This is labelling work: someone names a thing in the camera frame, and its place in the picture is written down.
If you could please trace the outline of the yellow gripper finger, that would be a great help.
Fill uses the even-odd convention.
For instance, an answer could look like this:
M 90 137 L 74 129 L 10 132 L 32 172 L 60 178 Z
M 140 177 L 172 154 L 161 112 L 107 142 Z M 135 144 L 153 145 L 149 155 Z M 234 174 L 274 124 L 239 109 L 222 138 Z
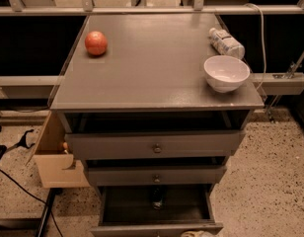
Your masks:
M 180 237 L 214 237 L 214 235 L 208 231 L 191 230 L 183 232 Z

